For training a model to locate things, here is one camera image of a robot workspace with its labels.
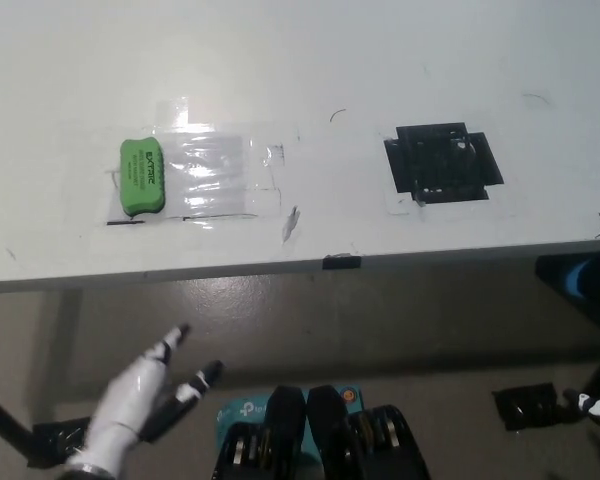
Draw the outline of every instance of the black device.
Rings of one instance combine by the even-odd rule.
[[[239,422],[231,426],[212,479],[294,478],[305,422],[306,404],[302,390],[277,387],[267,402],[264,422]]]

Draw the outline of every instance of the teal box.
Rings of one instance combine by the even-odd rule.
[[[359,412],[364,410],[362,403],[362,395],[357,386],[352,385],[335,385],[334,388],[340,392],[340,395],[347,405],[349,413]],[[309,390],[303,390],[305,400],[309,394]],[[226,404],[216,417],[216,445],[218,450],[222,448],[222,442],[227,434],[227,431],[237,422],[247,423],[262,423],[264,414],[267,410],[267,402],[270,395],[254,395],[251,397],[237,398]],[[304,427],[304,440],[302,441],[302,453],[304,457],[309,457],[310,461],[321,463],[320,453],[316,447],[311,435],[309,421]]]

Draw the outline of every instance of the robotic hand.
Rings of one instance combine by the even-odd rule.
[[[89,424],[84,446],[66,462],[59,480],[117,480],[127,453],[139,442],[153,443],[186,415],[222,372],[219,361],[180,385],[156,408],[171,356],[188,325],[174,328],[111,381]]]

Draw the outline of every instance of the blue object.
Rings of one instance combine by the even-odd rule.
[[[340,392],[349,413],[364,410],[360,388],[351,385],[334,385],[334,388]],[[309,390],[303,390],[302,393],[306,400]],[[236,398],[218,411],[216,417],[216,445],[218,450],[222,448],[224,437],[234,423],[262,423],[264,421],[264,414],[267,409],[269,397],[270,395],[253,395],[251,397]],[[304,440],[302,441],[301,451],[305,454],[303,455],[304,460],[310,460],[313,463],[321,463],[320,453],[313,441],[313,435],[311,435],[311,427],[309,427],[308,420],[304,427]]]
[[[586,267],[590,261],[591,260],[586,260],[576,265],[573,270],[567,274],[564,282],[564,288],[570,295],[584,299],[584,295],[582,295],[582,292],[578,287],[578,280],[580,279],[580,272],[582,272],[582,269]]]

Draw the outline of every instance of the black tape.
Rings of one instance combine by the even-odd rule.
[[[349,270],[360,268],[362,257],[354,255],[327,255],[322,259],[323,270]]]

